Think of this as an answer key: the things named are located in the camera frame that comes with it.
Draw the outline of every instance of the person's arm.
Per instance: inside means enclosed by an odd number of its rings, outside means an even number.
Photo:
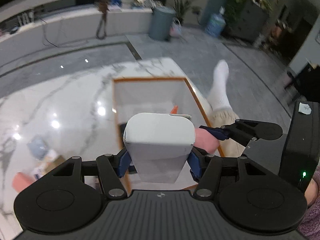
[[[313,179],[305,192],[308,202],[307,212],[298,231],[310,240],[320,239],[320,166],[316,168]]]

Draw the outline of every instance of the marble table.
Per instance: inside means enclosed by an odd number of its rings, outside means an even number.
[[[12,179],[19,171],[30,173],[37,164],[27,143],[38,134],[66,159],[77,155],[86,161],[105,153],[117,154],[120,149],[112,111],[112,79],[144,76],[185,74],[170,58],[125,62],[65,75],[0,99],[1,240],[11,239],[21,230],[13,213],[17,193]],[[193,89],[208,109],[206,100]],[[137,174],[129,177],[133,189],[182,189],[195,184],[189,169],[186,163],[174,184],[143,183]]]

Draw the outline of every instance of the trash can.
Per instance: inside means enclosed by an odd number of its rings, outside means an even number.
[[[169,37],[170,28],[175,15],[176,12],[174,9],[164,6],[155,7],[149,30],[149,37],[157,41],[166,40]]]

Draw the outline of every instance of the person's leg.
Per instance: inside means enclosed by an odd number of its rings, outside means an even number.
[[[207,113],[212,127],[230,125],[238,119],[229,103],[226,85],[229,76],[229,67],[225,60],[220,60],[213,72],[213,84],[207,101],[211,110]],[[239,157],[244,147],[232,139],[220,141],[221,148],[226,157]]]

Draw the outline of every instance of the purple fuzzy sleeve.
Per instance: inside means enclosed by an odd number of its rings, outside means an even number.
[[[320,189],[320,166],[316,168],[313,179],[318,184]],[[308,208],[298,231],[310,240],[320,239],[320,190],[318,190],[318,197],[314,204]]]

